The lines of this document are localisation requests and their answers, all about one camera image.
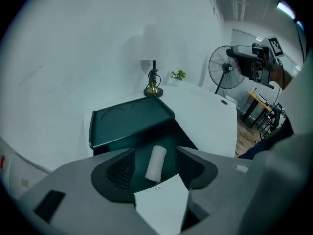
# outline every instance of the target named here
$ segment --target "white table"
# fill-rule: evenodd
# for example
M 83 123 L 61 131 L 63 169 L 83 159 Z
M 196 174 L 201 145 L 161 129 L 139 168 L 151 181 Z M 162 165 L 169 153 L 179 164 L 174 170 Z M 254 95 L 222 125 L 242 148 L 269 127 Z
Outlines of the white table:
M 237 113 L 233 102 L 201 87 L 180 82 L 177 87 L 162 86 L 160 99 L 175 113 L 175 119 L 195 146 L 205 152 L 234 157 L 237 141 Z M 143 98 L 143 92 L 104 102 L 93 110 Z M 84 116 L 85 139 L 89 156 L 89 127 L 92 110 Z M 186 208 L 188 190 L 179 175 L 155 187 L 135 193 L 136 210 L 159 234 L 174 235 L 180 232 Z

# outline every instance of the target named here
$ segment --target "rolled white towel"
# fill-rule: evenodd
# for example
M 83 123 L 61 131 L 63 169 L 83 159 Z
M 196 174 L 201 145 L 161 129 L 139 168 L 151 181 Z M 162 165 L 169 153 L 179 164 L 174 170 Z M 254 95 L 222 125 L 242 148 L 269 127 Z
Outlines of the rolled white towel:
M 165 155 L 166 149 L 164 147 L 159 145 L 153 147 L 145 178 L 155 182 L 161 181 Z

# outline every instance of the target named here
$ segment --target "fan stand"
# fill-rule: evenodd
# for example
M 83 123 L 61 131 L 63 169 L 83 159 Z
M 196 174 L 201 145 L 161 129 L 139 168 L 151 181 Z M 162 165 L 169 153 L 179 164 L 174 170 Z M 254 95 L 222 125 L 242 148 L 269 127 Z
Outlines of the fan stand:
M 221 86 L 224 75 L 230 73 L 233 70 L 233 67 L 231 64 L 224 63 L 224 64 L 222 64 L 222 69 L 223 69 L 222 77 L 219 81 L 219 85 L 216 88 L 215 94 L 217 93 L 217 91 L 219 90 L 219 88 Z

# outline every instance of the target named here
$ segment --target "lamp base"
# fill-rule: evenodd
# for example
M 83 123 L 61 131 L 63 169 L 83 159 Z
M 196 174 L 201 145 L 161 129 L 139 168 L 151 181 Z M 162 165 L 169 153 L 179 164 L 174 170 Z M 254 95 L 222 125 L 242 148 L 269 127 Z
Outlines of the lamp base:
M 143 94 L 148 97 L 148 96 L 157 96 L 157 97 L 162 97 L 163 96 L 163 89 L 162 88 L 159 88 L 159 87 L 148 87 L 148 88 L 145 88 L 143 90 Z

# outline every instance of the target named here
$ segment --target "wooden desk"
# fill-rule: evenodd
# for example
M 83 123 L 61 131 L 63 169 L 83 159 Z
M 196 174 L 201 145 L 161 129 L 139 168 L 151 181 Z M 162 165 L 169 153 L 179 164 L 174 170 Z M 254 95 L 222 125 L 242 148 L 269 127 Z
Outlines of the wooden desk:
M 260 120 L 260 118 L 264 115 L 264 113 L 266 111 L 272 113 L 273 115 L 275 114 L 275 112 L 269 106 L 266 106 L 265 103 L 263 103 L 260 99 L 258 99 L 255 94 L 253 94 L 249 91 L 247 91 L 247 92 L 248 92 L 249 96 L 254 99 L 254 101 L 250 105 L 250 107 L 247 109 L 245 114 L 240 116 L 240 119 L 247 127 L 252 128 Z M 259 116 L 255 119 L 255 121 L 252 124 L 246 124 L 245 121 L 247 120 L 247 118 L 250 116 L 250 114 L 253 112 L 253 110 L 255 109 L 255 107 L 258 104 L 260 104 L 263 107 L 263 111 L 259 114 Z

